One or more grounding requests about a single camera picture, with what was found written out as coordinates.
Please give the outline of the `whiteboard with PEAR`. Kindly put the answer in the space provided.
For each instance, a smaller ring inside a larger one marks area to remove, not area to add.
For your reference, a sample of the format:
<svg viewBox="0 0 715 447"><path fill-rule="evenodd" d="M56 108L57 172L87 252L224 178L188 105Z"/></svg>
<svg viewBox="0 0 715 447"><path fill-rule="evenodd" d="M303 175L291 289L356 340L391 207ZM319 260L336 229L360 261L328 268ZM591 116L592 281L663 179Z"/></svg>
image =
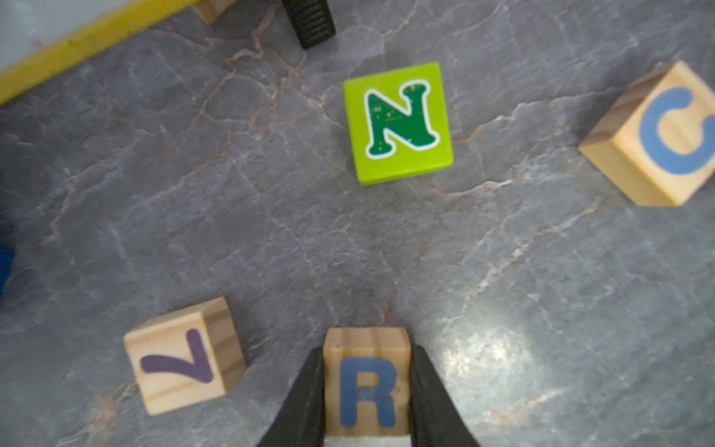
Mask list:
<svg viewBox="0 0 715 447"><path fill-rule="evenodd" d="M3 1L1 102L188 7L212 24L232 5L232 1Z"/></svg>

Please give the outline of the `green block letter N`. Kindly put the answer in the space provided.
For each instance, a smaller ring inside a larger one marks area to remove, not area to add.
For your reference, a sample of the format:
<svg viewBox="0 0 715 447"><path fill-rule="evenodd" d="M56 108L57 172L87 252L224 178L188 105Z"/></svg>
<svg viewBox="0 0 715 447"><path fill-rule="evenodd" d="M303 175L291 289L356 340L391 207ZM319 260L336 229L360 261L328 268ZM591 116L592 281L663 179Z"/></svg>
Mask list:
<svg viewBox="0 0 715 447"><path fill-rule="evenodd" d="M344 104L364 186L454 163L441 66L434 61L346 80Z"/></svg>

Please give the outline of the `wooden block purple seven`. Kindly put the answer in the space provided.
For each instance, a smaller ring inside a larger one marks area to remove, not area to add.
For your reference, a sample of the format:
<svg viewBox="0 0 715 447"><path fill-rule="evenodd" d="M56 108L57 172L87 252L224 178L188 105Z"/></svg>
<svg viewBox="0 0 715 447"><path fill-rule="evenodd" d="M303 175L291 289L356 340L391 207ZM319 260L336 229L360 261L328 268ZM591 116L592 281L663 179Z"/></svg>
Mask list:
<svg viewBox="0 0 715 447"><path fill-rule="evenodd" d="M152 318L124 345L149 415L223 397L247 370L223 296Z"/></svg>

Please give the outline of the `wooden block blue R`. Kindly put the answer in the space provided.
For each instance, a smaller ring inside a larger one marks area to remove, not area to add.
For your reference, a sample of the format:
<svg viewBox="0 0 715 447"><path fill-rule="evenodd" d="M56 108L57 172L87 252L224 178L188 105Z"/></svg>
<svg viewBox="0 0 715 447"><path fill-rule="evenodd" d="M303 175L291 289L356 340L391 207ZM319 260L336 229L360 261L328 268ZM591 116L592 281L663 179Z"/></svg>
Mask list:
<svg viewBox="0 0 715 447"><path fill-rule="evenodd" d="M410 434L411 342L405 329L331 328L323 359L328 437Z"/></svg>

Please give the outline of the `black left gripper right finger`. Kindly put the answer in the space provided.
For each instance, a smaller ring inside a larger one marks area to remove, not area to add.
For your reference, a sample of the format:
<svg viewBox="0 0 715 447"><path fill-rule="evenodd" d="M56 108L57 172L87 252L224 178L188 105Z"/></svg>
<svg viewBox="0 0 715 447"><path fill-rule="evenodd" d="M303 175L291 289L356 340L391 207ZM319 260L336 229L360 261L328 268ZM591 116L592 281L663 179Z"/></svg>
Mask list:
<svg viewBox="0 0 715 447"><path fill-rule="evenodd" d="M480 444L460 417L426 350L413 346L410 370L410 430L413 446Z"/></svg>

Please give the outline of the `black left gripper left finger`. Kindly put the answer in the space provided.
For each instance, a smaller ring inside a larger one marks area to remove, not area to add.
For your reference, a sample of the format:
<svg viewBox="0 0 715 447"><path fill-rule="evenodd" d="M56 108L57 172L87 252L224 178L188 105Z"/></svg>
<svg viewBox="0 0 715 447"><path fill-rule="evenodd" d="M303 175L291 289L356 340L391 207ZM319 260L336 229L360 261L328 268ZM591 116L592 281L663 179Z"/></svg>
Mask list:
<svg viewBox="0 0 715 447"><path fill-rule="evenodd" d="M313 348L276 419L258 447L320 447L325 438L325 372L321 348Z"/></svg>

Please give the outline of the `wooden block blue C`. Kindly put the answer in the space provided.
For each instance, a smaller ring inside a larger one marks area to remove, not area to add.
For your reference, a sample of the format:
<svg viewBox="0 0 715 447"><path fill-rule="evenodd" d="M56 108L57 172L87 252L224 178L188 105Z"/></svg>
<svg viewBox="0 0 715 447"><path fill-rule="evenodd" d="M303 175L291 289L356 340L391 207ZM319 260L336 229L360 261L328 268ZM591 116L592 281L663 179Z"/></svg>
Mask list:
<svg viewBox="0 0 715 447"><path fill-rule="evenodd" d="M679 207L714 173L714 92L676 61L634 81L579 145L640 206Z"/></svg>

